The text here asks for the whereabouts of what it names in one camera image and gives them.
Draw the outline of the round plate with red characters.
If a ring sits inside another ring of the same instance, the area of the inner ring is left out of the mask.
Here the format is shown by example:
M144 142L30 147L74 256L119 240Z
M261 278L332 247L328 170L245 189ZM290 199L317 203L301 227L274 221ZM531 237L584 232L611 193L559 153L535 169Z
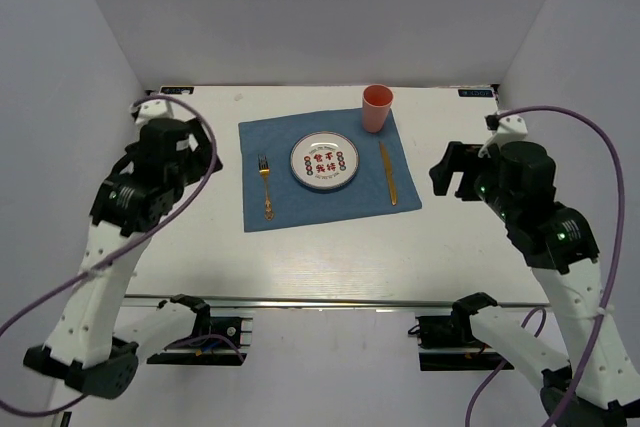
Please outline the round plate with red characters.
M321 131L301 137L291 150L289 163L294 178L304 187L333 191L356 177L360 156L346 136Z

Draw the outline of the gold knife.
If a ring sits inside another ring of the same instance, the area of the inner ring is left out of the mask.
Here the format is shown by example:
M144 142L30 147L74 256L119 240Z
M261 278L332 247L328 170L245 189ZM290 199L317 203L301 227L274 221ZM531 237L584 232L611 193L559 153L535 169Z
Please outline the gold knife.
M397 187L393 178L393 168L392 168L391 158L386 146L382 141L379 142L379 149L380 149L380 154L383 161L385 177L388 185L391 204L393 206L396 206L398 202L398 194L397 194Z

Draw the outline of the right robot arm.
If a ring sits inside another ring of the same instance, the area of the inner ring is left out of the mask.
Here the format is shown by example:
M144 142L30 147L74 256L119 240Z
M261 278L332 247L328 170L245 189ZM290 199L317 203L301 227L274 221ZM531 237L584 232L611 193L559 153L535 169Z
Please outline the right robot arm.
M503 221L552 307L566 351L557 352L520 328L495 299L479 292L452 306L451 331L461 344L482 342L507 360L540 393L557 426L624 426L639 415L639 373L612 318L600 305L599 249L586 218L556 201L556 164L535 143L491 146L452 141L429 176L435 195L482 201Z

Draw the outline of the blue cloth napkin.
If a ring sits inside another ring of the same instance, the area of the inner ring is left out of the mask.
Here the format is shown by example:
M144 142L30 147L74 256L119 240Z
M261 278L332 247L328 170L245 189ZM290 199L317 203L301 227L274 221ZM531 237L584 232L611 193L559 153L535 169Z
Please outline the blue cloth napkin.
M243 220L245 232L260 232L371 216L410 212L422 208L405 157L393 114L377 134L363 129L359 109L316 111L238 124L242 156ZM315 191L293 176L289 156L303 136L321 131L342 134L357 147L360 164L345 187ZM392 163L398 202L391 204L379 142ZM264 217L265 191L258 156L270 167L269 187L275 217Z

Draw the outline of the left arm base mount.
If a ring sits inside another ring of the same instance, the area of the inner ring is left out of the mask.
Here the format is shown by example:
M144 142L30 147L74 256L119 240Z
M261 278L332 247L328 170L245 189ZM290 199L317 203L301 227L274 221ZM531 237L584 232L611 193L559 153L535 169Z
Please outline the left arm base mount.
M252 343L253 316L246 310L214 310L203 327L147 359L149 365L241 367Z

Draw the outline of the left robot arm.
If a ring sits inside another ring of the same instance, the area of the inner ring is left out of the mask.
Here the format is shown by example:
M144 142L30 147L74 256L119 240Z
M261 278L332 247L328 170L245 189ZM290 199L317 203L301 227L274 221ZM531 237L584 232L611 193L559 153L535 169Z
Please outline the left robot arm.
M185 189L221 169L203 123L156 118L140 128L100 185L80 281L46 341L29 348L25 367L85 395L119 397L140 363L177 340L199 346L211 334L208 307L177 295L143 322L116 329L138 261L162 220L186 205Z

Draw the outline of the red cup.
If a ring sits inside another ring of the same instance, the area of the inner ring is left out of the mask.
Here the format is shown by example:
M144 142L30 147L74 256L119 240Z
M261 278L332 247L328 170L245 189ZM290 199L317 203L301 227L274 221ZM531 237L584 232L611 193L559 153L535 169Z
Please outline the red cup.
M374 84L362 94L362 125L369 133L379 132L386 121L394 99L390 88Z

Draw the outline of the gold fork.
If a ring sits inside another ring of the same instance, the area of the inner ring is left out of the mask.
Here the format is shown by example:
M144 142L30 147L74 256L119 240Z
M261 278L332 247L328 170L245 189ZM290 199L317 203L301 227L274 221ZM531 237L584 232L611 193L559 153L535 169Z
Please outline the gold fork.
M275 213L273 211L269 187L270 167L265 155L258 156L258 168L260 177L263 180L265 191L264 217L267 221L272 221L275 217Z

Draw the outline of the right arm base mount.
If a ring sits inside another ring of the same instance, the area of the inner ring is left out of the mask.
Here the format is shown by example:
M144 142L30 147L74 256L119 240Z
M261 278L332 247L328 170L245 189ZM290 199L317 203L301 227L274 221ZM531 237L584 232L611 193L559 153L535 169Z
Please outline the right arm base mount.
M492 371L502 358L477 340L464 341L448 316L420 316L407 332L417 340L422 372Z

